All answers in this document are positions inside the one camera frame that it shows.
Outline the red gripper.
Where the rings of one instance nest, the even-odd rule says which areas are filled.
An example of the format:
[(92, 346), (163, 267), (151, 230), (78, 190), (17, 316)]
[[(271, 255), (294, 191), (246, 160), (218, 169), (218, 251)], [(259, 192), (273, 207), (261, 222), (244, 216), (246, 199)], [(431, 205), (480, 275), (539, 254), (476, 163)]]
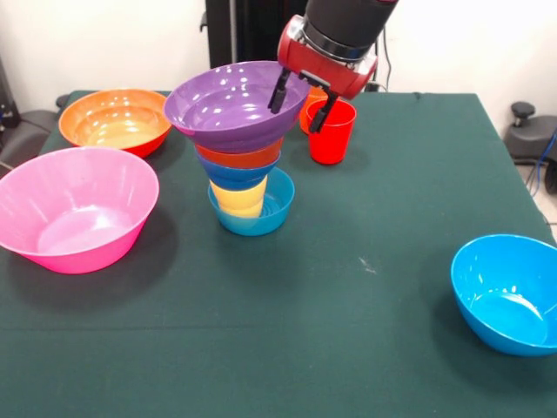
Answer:
[[(319, 132), (336, 99), (355, 98), (366, 86), (378, 64), (373, 51), (368, 51), (361, 61), (345, 63), (328, 57), (311, 46), (303, 31), (305, 19), (294, 15), (283, 29), (278, 43), (278, 62), (282, 69), (268, 103), (272, 114), (278, 114), (285, 102), (286, 84), (291, 72), (310, 86), (299, 115), (300, 128), (304, 133)], [(308, 108), (319, 100), (325, 100), (316, 111), (313, 120)]]

